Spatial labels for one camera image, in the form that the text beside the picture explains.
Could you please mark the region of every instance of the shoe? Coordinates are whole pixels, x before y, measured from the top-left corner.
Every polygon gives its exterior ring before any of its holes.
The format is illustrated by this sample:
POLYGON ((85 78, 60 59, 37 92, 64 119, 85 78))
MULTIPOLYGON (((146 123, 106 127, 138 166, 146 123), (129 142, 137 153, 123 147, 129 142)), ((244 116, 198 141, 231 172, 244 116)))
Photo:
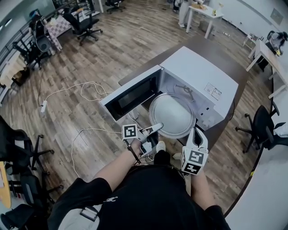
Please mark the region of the shoe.
POLYGON ((166 151, 166 145, 164 141, 159 141, 158 144, 156 145, 156 152, 159 152, 161 150, 166 151))

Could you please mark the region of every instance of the white wall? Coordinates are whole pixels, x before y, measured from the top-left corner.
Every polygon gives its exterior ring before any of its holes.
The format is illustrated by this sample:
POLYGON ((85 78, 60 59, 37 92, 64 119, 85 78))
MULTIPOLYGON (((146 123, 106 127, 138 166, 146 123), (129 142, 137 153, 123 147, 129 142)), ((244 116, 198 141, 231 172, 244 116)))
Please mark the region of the white wall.
MULTIPOLYGON (((253 33, 258 37, 263 36, 264 40, 266 40, 271 30, 275 32, 286 31, 288 33, 288 6, 283 0, 242 1, 245 1, 249 6, 243 4, 241 0, 211 0, 209 6, 218 9, 218 4, 222 3, 224 5, 222 9, 223 18, 246 34, 253 33), (270 17, 274 8, 284 17, 280 25, 275 23, 270 17)), ((288 42, 281 49, 283 50, 283 56, 279 58, 279 61, 288 70, 288 42)))
POLYGON ((0 22, 24 0, 2 0, 0 1, 0 22))
MULTIPOLYGON (((274 98, 280 116, 274 123, 288 122, 288 92, 274 98)), ((232 230, 283 230, 288 223, 288 147, 263 150, 244 194, 226 218, 232 230)))
POLYGON ((52 3, 52 0, 24 0, 21 2, 2 21, 3 24, 5 20, 12 18, 12 22, 0 31, 0 51, 16 34, 16 32, 30 20, 29 13, 34 9, 39 9, 42 15, 47 15, 55 10, 55 7, 52 3))

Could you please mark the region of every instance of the desk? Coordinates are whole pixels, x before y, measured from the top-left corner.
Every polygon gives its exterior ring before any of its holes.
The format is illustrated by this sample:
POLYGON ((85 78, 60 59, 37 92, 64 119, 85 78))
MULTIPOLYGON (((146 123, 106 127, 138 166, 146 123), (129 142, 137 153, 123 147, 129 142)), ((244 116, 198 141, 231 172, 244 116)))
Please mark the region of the desk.
MULTIPOLYGON (((245 69, 238 64, 235 60, 233 60, 228 54, 226 54, 222 48, 215 42, 203 39, 202 36, 197 35, 181 44, 178 44, 171 49, 159 54, 149 62, 145 63, 137 70, 123 78, 119 81, 119 84, 122 86, 132 80, 133 78, 137 77, 138 75, 144 73, 145 71, 151 69, 155 65, 161 64, 165 61, 169 56, 179 50, 181 47, 187 47, 190 50, 194 51, 195 53, 199 54, 203 58, 207 59, 213 65, 221 69, 225 72, 229 77, 231 77, 234 81, 238 83, 238 89, 236 95, 234 97, 235 107, 237 106, 241 95, 244 91, 246 82, 248 80, 249 74, 245 71, 245 69)), ((149 106, 152 100, 155 98, 152 97, 149 100, 145 101, 142 106, 145 109, 149 110, 149 106)), ((221 133, 225 129, 227 123, 229 122, 230 117, 233 113, 233 105, 231 105, 230 110, 226 116, 226 118, 221 121, 220 123, 214 125, 210 129, 204 132, 205 136, 208 139, 208 149, 210 150, 218 138, 220 137, 221 133)), ((188 136, 178 139, 182 145, 186 145, 188 136)))
POLYGON ((24 70, 24 67, 26 67, 24 58, 20 55, 19 51, 16 51, 16 53, 9 59, 9 61, 7 61, 0 76, 0 83, 2 85, 6 85, 6 88, 0 94, 0 107, 2 106, 1 102, 4 99, 4 96, 11 88, 11 85, 13 83, 12 78, 19 71, 24 70))
POLYGON ((287 71, 283 68, 283 66, 280 64, 277 57, 272 53, 272 51, 261 40, 258 40, 256 42, 255 48, 251 51, 251 53, 249 54, 248 57, 251 58, 253 55, 255 55, 255 59, 247 67, 247 69, 246 69, 247 72, 252 68, 253 65, 255 65, 255 63, 258 61, 258 59, 261 56, 263 56, 267 60, 267 62, 269 62, 269 64, 272 66, 272 68, 274 70, 274 73, 272 74, 272 76, 269 79, 272 79, 273 77, 278 75, 281 78, 281 80, 283 81, 283 85, 279 89, 277 89, 274 93, 269 95, 268 98, 271 99, 272 97, 279 94, 282 90, 287 88, 287 86, 288 86, 287 71))
POLYGON ((48 22, 45 26, 56 48, 59 51, 62 50, 62 46, 57 38, 67 30, 71 29, 70 23, 67 22, 61 15, 59 15, 57 19, 51 19, 51 21, 48 22))
POLYGON ((216 16, 213 16, 212 15, 213 8, 211 8, 211 7, 207 6, 207 5, 203 5, 203 6, 205 6, 207 9, 206 10, 196 9, 196 8, 193 8, 192 6, 189 6, 190 12, 189 12, 189 18, 188 18, 186 33, 188 33, 189 29, 190 29, 192 16, 193 16, 193 11, 196 11, 196 12, 198 12, 198 13, 200 13, 200 14, 208 17, 208 18, 210 18, 209 26, 208 26, 208 29, 207 29, 206 34, 205 34, 205 38, 207 39, 208 35, 210 33, 210 30, 211 30, 213 21, 217 19, 217 20, 219 20, 219 23, 220 23, 220 21, 222 20, 224 14, 222 12, 216 12, 216 16))
POLYGON ((251 50, 253 50, 255 48, 255 46, 256 46, 256 41, 254 39, 252 39, 252 37, 250 35, 247 35, 247 37, 245 38, 245 40, 243 42, 243 46, 245 46, 245 45, 247 47, 249 47, 251 50), (248 41, 252 41, 252 43, 254 44, 254 47, 251 47, 251 46, 247 45, 248 41))
POLYGON ((0 161, 0 171, 4 187, 0 188, 0 200, 6 208, 11 208, 11 194, 3 161, 0 161))

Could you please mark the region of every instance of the open microwave door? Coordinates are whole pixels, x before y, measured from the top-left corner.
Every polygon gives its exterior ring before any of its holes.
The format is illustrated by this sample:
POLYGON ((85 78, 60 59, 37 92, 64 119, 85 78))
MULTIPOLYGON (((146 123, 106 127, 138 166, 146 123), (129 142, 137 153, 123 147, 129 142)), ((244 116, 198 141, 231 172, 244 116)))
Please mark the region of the open microwave door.
POLYGON ((161 67, 154 66, 101 100, 101 104, 118 121, 158 92, 161 67))

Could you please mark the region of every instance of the office chair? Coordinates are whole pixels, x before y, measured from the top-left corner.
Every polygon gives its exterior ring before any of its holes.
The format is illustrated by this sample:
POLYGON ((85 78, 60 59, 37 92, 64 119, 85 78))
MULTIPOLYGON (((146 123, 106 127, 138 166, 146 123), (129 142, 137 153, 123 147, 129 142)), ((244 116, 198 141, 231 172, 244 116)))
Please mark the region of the office chair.
POLYGON ((95 11, 91 11, 88 14, 86 14, 87 16, 89 16, 89 18, 84 19, 82 22, 79 22, 79 16, 78 14, 76 14, 77 19, 71 14, 71 11, 69 8, 65 8, 63 11, 63 18, 65 20, 67 20, 72 27, 74 28, 73 33, 76 35, 79 35, 77 37, 78 40, 80 40, 79 45, 83 45, 83 40, 86 37, 92 37, 94 38, 96 41, 98 41, 98 38, 93 35, 95 32, 100 31, 100 33, 103 33, 103 30, 98 29, 98 30, 91 30, 92 26, 94 23, 97 23, 99 21, 99 19, 95 19, 94 21, 92 20, 92 14, 95 13, 95 11))
POLYGON ((124 0, 106 0, 106 6, 113 6, 112 8, 107 9, 107 13, 112 14, 112 11, 120 10, 123 12, 123 9, 126 9, 125 6, 120 6, 120 3, 124 0))
POLYGON ((13 162, 14 167, 22 170, 28 166, 36 170, 35 162, 37 162, 44 172, 39 156, 49 152, 54 154, 54 151, 38 152, 39 140, 43 137, 43 135, 38 135, 35 148, 33 148, 31 139, 23 130, 13 130, 0 116, 0 161, 13 162))
POLYGON ((38 64, 39 69, 41 69, 41 60, 49 57, 47 52, 41 52, 37 45, 32 41, 30 41, 30 48, 28 50, 22 49, 20 46, 18 46, 17 42, 13 42, 13 48, 21 53, 25 59, 25 62, 27 63, 27 66, 29 66, 32 70, 34 70, 36 64, 38 64))
POLYGON ((27 204, 21 204, 15 209, 0 215, 7 229, 48 230, 47 219, 43 212, 27 204))
POLYGON ((34 29, 34 37, 35 37, 35 44, 37 45, 38 49, 45 53, 48 52, 50 49, 50 41, 49 38, 45 34, 45 26, 43 25, 43 22, 41 20, 38 20, 35 23, 35 29, 34 29))
POLYGON ((247 153, 253 143, 256 141, 257 150, 260 149, 260 144, 263 144, 264 148, 270 150, 276 145, 285 145, 288 146, 288 138, 287 137, 279 137, 278 135, 274 135, 273 130, 284 125, 284 123, 278 123, 274 126, 272 116, 277 113, 279 116, 279 110, 276 104, 273 102, 274 110, 269 114, 267 109, 264 106, 260 106, 256 111, 253 122, 249 114, 245 114, 245 117, 249 118, 249 122, 251 125, 251 130, 243 129, 236 127, 236 131, 243 131, 245 133, 251 134, 251 139, 248 144, 246 150, 243 150, 243 153, 247 153))
POLYGON ((20 176, 21 188, 27 204, 21 204, 6 214, 1 214, 1 220, 6 228, 17 227, 23 230, 47 230, 47 200, 52 204, 55 202, 49 193, 63 188, 58 186, 53 189, 46 189, 45 173, 42 173, 42 187, 39 179, 26 169, 20 176))

